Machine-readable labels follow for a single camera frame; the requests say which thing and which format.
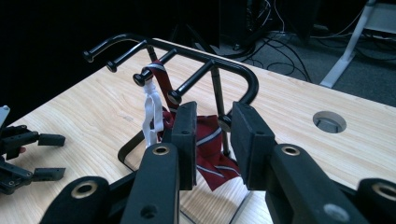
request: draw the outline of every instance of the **wooden tabletop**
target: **wooden tabletop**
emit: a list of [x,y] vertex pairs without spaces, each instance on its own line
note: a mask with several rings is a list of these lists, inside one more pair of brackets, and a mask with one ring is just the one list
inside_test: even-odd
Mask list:
[[[164,54],[162,50],[156,51],[158,56]],[[10,163],[30,171],[36,167],[65,167],[66,171],[60,181],[35,182],[12,195],[0,195],[0,217],[5,223],[39,222],[63,187],[79,177],[99,175],[112,183],[130,173],[118,161],[117,153],[141,130],[144,93],[134,84],[133,74],[148,63],[147,53],[140,52],[115,74],[103,68],[13,124],[25,124],[39,133],[62,134],[66,142],[64,147],[29,145],[27,152]],[[201,65],[176,56],[165,67],[176,88]],[[252,105],[271,127],[278,143],[304,148],[331,179],[351,188],[356,188],[360,179],[366,177],[396,182],[396,108],[246,66],[260,82]],[[220,75],[225,108],[229,110],[232,102],[245,93],[247,83],[226,71],[220,70]],[[217,114],[213,95],[211,78],[207,75],[186,93],[183,103],[196,101],[200,115]],[[320,111],[340,115],[346,121],[346,129],[341,133],[320,130],[313,122],[314,115]],[[129,158],[128,162],[138,167],[139,157]],[[228,184],[224,187],[226,192],[218,196],[227,201],[236,195],[239,206],[248,191],[240,178]],[[183,198],[186,193],[180,195],[182,210],[186,209],[187,216],[196,215],[197,222],[209,222],[225,210],[215,207],[211,215],[197,215],[199,208],[196,212],[194,208],[199,203],[189,200],[190,196]],[[224,223],[229,219],[216,220]],[[233,221],[271,222],[264,192],[250,192]]]

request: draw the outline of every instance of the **white cloth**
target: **white cloth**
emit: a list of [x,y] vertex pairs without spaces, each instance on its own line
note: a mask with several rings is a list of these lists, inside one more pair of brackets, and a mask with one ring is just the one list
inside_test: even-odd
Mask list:
[[[149,147],[157,143],[157,133],[163,131],[163,103],[152,79],[146,81],[143,90],[146,94],[146,117],[142,124],[142,130],[146,139],[146,147]],[[152,120],[153,129],[149,126]]]

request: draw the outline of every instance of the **black rubber tip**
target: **black rubber tip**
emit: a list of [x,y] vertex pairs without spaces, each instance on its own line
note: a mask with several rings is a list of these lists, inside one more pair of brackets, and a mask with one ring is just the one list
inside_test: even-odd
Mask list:
[[134,74],[134,83],[140,87],[143,87],[146,81],[141,74]]
[[82,56],[84,57],[85,61],[89,63],[93,62],[93,56],[88,51],[82,52]]
[[175,105],[180,105],[181,103],[181,96],[177,91],[169,91],[168,98]]
[[108,68],[108,70],[110,70],[110,72],[117,72],[117,66],[113,62],[107,62],[106,67]]

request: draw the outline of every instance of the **red striped tie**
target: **red striped tie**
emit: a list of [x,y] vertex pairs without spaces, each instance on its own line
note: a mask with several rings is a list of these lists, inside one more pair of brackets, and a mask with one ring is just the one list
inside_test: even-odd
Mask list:
[[[157,78],[165,101],[172,112],[163,111],[163,125],[165,128],[172,128],[178,105],[173,104],[167,98],[167,93],[172,90],[169,76],[163,64],[158,60],[149,64],[146,69],[149,69]],[[221,153],[222,135],[216,115],[197,117],[196,139],[197,169],[212,190],[240,176],[236,161]]]

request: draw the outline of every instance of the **screw hole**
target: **screw hole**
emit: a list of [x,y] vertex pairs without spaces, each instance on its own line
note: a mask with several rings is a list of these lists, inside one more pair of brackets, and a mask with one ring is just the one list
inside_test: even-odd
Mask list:
[[290,156],[300,155],[300,150],[295,147],[290,147],[290,146],[282,147],[282,151],[285,154],[290,155]]
[[72,197],[76,199],[86,198],[96,192],[98,185],[92,180],[84,181],[72,190]]
[[152,150],[155,155],[162,156],[166,155],[169,152],[169,148],[167,147],[156,147]]
[[396,202],[396,188],[383,183],[373,185],[373,190],[382,197]]

